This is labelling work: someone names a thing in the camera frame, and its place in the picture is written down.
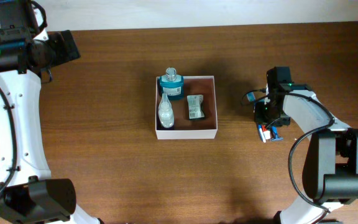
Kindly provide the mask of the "blue white toothbrush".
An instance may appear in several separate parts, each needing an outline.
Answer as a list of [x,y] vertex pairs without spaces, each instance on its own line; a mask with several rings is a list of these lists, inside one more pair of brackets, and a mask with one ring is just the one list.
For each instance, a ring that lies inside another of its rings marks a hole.
[[264,122],[264,119],[262,117],[262,112],[261,112],[261,108],[262,108],[262,105],[264,104],[264,101],[263,100],[258,100],[254,93],[257,92],[257,91],[261,91],[261,89],[259,90],[251,90],[249,92],[246,93],[246,97],[248,99],[248,101],[250,103],[253,103],[254,105],[254,121],[256,123],[256,128],[257,128],[257,131],[258,131],[258,134],[259,134],[259,138],[260,140],[263,142],[263,143],[266,143],[266,138],[264,136],[264,131],[263,131],[263,128],[262,128],[262,125],[263,125],[263,122]]

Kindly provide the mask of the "red green toothpaste tube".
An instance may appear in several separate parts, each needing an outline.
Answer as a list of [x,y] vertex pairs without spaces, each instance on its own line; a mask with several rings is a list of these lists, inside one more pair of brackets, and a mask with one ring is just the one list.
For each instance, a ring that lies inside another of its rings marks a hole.
[[262,133],[264,135],[265,140],[269,140],[271,138],[270,130],[268,130],[265,126],[262,126]]

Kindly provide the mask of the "teal mouthwash bottle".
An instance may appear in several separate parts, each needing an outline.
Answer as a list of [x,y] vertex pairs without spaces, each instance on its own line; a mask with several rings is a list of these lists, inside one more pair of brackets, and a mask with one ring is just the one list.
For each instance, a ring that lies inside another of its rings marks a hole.
[[165,74],[158,78],[160,95],[167,94],[168,99],[180,100],[184,97],[184,77],[177,74],[173,67],[168,67]]

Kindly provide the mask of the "clear soap pump bottle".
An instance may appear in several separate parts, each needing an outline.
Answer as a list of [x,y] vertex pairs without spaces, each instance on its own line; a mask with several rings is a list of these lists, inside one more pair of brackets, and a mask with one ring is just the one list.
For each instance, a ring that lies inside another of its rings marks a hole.
[[158,106],[158,118],[163,128],[169,129],[174,126],[174,112],[166,93],[162,94],[162,99]]

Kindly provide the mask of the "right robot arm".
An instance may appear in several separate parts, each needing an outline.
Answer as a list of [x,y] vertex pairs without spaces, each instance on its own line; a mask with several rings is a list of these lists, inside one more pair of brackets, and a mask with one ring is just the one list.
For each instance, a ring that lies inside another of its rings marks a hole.
[[278,140],[277,128],[291,122],[303,131],[288,155],[288,174],[298,196],[273,222],[320,223],[358,199],[358,129],[337,119],[309,85],[294,83],[289,67],[273,67],[266,77],[265,96],[247,94],[261,140]]

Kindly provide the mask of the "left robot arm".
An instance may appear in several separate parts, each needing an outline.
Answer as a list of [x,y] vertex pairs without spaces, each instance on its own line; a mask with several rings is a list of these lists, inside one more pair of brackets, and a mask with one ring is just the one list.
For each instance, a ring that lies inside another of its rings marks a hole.
[[0,217],[10,223],[100,223],[53,179],[40,127],[42,73],[76,60],[69,30],[48,34],[35,1],[0,1]]

